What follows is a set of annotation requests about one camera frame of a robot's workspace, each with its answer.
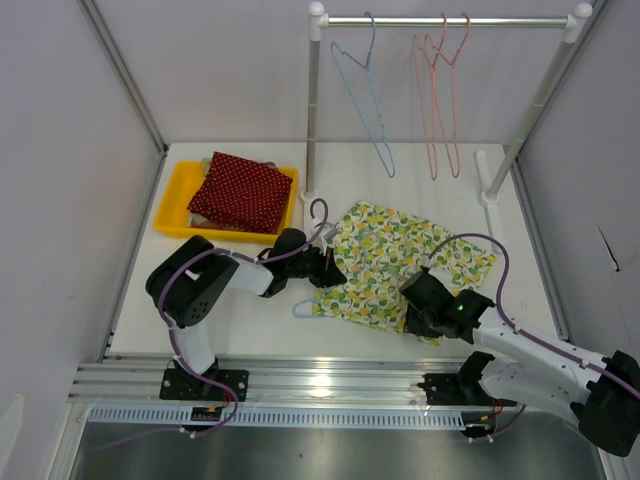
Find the blue wire hanger front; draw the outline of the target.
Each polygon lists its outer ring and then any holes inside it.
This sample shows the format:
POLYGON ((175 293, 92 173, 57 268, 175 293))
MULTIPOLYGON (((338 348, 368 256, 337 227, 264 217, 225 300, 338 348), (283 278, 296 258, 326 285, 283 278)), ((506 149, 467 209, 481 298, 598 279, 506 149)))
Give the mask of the blue wire hanger front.
POLYGON ((376 252, 370 231, 338 232, 327 248, 333 250, 335 262, 346 276, 346 282, 330 288, 317 288, 310 297, 292 308, 295 318, 338 318, 367 324, 376 305, 372 255, 376 252))

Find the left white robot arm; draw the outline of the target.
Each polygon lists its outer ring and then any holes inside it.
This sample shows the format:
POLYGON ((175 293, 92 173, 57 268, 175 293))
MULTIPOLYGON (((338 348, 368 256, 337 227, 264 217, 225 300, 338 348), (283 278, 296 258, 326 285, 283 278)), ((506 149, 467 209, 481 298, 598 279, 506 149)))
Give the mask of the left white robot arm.
POLYGON ((165 370, 160 398, 163 400, 232 399, 217 382, 230 387, 240 401, 246 389, 240 384, 247 375, 218 366, 207 334, 206 317, 227 289, 271 298, 290 279, 307 279, 316 288, 347 282, 336 264, 333 250, 311 246, 299 229, 286 228, 275 244, 262 250, 256 261, 214 249, 200 235, 194 235, 149 275, 145 291, 159 312, 170 321, 170 338, 186 357, 189 369, 173 360, 165 370))

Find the silver clothes rack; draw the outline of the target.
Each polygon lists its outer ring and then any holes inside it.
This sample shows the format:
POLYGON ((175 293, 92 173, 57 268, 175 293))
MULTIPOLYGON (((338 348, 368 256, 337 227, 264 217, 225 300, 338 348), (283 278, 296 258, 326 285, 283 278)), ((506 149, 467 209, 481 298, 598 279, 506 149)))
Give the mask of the silver clothes rack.
MULTIPOLYGON (((317 110, 319 98, 319 69, 322 31, 331 27, 368 27, 368 20, 362 17, 335 17, 330 16, 324 5, 314 1, 309 5, 309 78, 308 78, 308 105, 307 105, 307 139, 305 152, 305 186, 301 192, 301 200, 306 209, 303 214, 303 225, 312 228, 318 223, 313 214, 313 207, 320 200, 315 190, 316 173, 316 148, 317 148, 317 110)), ((478 28, 555 28, 563 30, 562 40, 550 62, 547 71, 520 122, 516 136, 510 144, 497 173, 491 177, 486 153, 481 151, 475 154, 475 165, 480 182, 478 202, 483 208, 489 236, 497 242, 504 244, 504 225, 500 213, 500 189, 511 170, 516 158, 519 156, 526 140, 533 131, 533 127, 540 120, 543 109, 558 85, 561 77, 568 72, 574 53, 577 48, 574 44, 580 40, 585 25, 591 20, 593 7, 589 3, 580 3, 574 9, 573 14, 566 17, 540 17, 540 18, 485 18, 471 17, 472 27, 478 28)), ((465 19, 448 18, 449 28, 465 28, 465 19)), ((441 17, 378 17, 377 27, 442 27, 441 17)))

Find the lemon print skirt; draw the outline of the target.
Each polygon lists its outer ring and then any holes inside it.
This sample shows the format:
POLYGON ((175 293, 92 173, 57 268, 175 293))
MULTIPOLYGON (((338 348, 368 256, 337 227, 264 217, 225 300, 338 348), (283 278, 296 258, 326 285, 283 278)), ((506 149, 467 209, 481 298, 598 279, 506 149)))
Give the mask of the lemon print skirt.
POLYGON ((317 290, 312 314, 403 333, 408 304, 400 287, 423 265, 441 269, 443 283, 456 295, 465 288, 479 289, 496 263, 491 251, 464 239, 439 246, 452 235, 428 219, 355 203, 328 242, 346 282, 317 290))

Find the red polka dot cloth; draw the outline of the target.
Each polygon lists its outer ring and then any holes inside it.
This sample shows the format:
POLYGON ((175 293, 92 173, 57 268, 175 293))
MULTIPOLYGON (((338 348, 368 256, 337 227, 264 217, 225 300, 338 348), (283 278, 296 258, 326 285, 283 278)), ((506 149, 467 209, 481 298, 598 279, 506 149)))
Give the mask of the red polka dot cloth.
POLYGON ((275 234, 291 192, 292 178, 271 162, 216 152, 204 181, 188 204, 191 226, 275 234))

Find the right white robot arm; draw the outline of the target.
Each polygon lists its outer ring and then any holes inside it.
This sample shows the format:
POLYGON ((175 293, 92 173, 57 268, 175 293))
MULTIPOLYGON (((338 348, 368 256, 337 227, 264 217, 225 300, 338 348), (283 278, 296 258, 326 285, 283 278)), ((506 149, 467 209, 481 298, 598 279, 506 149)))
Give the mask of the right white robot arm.
POLYGON ((506 320, 493 300, 450 293, 428 269, 400 288, 407 329, 458 339, 474 352, 457 374, 458 395, 514 401, 575 425, 609 454, 626 457, 639 436, 639 364, 630 355, 588 351, 506 320))

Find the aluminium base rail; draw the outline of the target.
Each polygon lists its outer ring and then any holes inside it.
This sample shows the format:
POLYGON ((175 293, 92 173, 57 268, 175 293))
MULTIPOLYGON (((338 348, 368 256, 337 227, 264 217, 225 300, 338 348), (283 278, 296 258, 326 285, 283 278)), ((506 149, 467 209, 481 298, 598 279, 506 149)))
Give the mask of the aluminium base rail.
POLYGON ((223 358, 217 380, 181 374, 168 358, 111 357, 78 367, 69 399, 95 421, 209 426, 303 426, 461 430, 466 417, 516 411, 457 393, 457 361, 223 358))

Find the yellow plastic tray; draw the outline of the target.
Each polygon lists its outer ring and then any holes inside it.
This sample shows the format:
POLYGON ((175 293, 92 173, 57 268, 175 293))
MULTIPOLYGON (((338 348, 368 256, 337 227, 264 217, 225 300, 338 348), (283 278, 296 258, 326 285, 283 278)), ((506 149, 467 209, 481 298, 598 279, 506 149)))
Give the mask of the yellow plastic tray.
POLYGON ((292 183, 286 208, 275 234, 193 228, 191 226, 191 213, 187 206, 205 179, 201 164, 196 161, 179 161, 176 164, 156 209, 152 226, 156 231, 175 238, 189 238, 193 235, 201 235, 208 240, 272 245, 278 234, 285 228, 292 226, 294 205, 298 191, 298 170, 294 167, 285 166, 280 167, 279 171, 289 177, 292 183))

